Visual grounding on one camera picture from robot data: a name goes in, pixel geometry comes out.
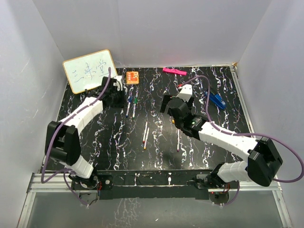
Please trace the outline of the white pen green end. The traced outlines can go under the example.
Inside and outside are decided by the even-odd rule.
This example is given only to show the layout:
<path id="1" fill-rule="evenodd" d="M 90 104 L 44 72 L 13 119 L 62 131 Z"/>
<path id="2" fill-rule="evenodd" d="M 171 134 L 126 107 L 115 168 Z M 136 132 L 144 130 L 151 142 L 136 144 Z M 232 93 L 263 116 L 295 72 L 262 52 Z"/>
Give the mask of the white pen green end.
<path id="1" fill-rule="evenodd" d="M 135 118 L 136 107 L 137 107 L 137 103 L 136 103 L 136 104 L 133 104 L 133 115 L 132 115 L 132 119 Z"/>

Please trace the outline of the white pen yellow end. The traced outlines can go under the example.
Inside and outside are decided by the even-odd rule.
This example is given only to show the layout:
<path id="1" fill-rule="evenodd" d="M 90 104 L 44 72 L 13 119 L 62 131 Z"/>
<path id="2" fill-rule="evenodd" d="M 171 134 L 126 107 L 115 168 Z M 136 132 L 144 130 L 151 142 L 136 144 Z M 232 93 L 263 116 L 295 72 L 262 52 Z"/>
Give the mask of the white pen yellow end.
<path id="1" fill-rule="evenodd" d="M 148 128 L 147 128 L 147 131 L 146 131 L 146 136 L 145 136 L 144 150 L 146 150 L 146 147 L 147 147 L 147 141 L 148 141 L 149 130 L 150 130 L 150 128 L 148 127 Z"/>

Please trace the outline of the white pen red end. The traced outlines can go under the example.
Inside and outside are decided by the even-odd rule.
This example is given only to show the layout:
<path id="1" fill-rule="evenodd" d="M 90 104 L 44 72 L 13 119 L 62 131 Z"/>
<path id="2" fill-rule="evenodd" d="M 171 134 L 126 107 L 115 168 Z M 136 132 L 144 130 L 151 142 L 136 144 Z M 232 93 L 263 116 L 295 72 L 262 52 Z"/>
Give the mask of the white pen red end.
<path id="1" fill-rule="evenodd" d="M 143 142 L 143 143 L 145 143 L 146 132 L 147 132 L 147 125 L 148 125 L 148 122 L 146 121 L 146 123 L 145 123 L 145 128 L 144 128 L 144 132 L 143 132 L 143 139 L 142 139 L 142 142 Z"/>

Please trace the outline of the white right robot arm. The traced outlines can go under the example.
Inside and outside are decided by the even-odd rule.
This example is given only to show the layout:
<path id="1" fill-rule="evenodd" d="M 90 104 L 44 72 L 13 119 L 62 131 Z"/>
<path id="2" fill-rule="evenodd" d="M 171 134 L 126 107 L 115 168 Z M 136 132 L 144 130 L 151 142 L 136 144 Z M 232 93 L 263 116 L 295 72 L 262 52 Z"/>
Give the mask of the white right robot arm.
<path id="1" fill-rule="evenodd" d="M 205 178 L 198 178 L 198 182 L 219 189 L 232 181 L 253 181 L 268 187 L 283 163 L 273 141 L 219 131 L 206 117 L 191 112 L 193 99 L 185 102 L 177 96 L 165 95 L 160 112 L 173 117 L 176 128 L 186 136 L 215 144 L 241 158 L 239 162 L 218 164 Z"/>

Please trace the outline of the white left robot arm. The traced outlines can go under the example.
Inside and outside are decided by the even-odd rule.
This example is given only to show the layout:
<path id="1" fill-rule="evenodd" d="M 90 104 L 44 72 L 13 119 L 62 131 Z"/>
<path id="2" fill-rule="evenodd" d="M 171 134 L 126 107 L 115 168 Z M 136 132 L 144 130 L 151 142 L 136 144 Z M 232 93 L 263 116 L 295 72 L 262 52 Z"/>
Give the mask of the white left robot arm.
<path id="1" fill-rule="evenodd" d="M 81 155 L 79 136 L 84 128 L 107 107 L 125 106 L 125 89 L 122 76 L 107 77 L 97 88 L 89 91 L 83 103 L 69 116 L 47 126 L 45 162 L 48 159 L 59 162 L 65 169 L 79 177 L 83 186 L 92 190 L 98 184 L 93 175 L 93 166 Z"/>

